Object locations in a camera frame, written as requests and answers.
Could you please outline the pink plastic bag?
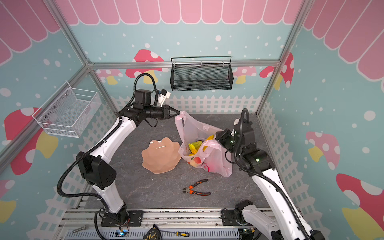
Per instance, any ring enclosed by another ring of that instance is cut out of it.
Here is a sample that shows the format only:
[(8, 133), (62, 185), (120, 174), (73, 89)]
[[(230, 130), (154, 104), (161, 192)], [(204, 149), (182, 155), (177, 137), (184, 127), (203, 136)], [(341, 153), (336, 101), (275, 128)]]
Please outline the pink plastic bag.
[(183, 160), (225, 178), (232, 174), (233, 165), (227, 161), (231, 158), (229, 152), (216, 141), (216, 133), (222, 129), (199, 122), (184, 111), (175, 117), (175, 125), (182, 141), (179, 154)]

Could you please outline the yellow banana bunch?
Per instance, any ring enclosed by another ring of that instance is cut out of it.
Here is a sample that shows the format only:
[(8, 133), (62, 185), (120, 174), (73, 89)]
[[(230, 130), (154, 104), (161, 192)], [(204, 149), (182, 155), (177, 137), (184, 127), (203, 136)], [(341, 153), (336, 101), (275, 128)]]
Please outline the yellow banana bunch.
[(200, 149), (200, 147), (203, 144), (203, 142), (206, 142), (206, 141), (209, 141), (209, 140), (213, 140), (213, 139), (214, 139), (214, 135), (211, 135), (205, 141), (199, 140), (197, 142), (188, 144), (188, 147), (189, 147), (189, 150), (190, 150), (189, 156), (195, 155), (198, 152), (198, 150)]

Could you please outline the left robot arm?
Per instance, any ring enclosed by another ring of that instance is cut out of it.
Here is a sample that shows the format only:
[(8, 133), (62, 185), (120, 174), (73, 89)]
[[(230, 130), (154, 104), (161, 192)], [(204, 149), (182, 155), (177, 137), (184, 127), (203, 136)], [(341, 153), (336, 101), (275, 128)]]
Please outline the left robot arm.
[[(123, 141), (142, 122), (167, 120), (180, 114), (180, 111), (164, 103), (169, 96), (170, 92), (158, 90), (151, 74), (139, 74), (134, 81), (133, 96), (116, 114), (117, 119), (113, 127), (95, 146), (85, 153), (80, 153), (64, 171), (57, 184), (57, 193), (63, 198), (95, 197), (103, 204), (108, 214), (125, 213), (126, 204), (116, 187), (117, 172), (110, 162)], [(64, 192), (64, 180), (74, 167), (79, 167), (82, 178), (94, 188), (95, 193)]]

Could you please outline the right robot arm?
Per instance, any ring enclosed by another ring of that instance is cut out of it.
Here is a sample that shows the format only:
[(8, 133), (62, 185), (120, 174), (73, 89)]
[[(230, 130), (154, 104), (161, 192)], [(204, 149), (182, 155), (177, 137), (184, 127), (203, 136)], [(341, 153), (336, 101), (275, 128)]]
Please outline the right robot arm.
[(269, 240), (325, 239), (295, 207), (268, 153), (258, 149), (248, 109), (242, 110), (232, 130), (217, 132), (216, 141), (231, 154), (230, 163), (237, 165), (257, 184), (275, 216), (272, 219), (251, 201), (242, 201), (234, 211), (240, 225), (252, 225)]

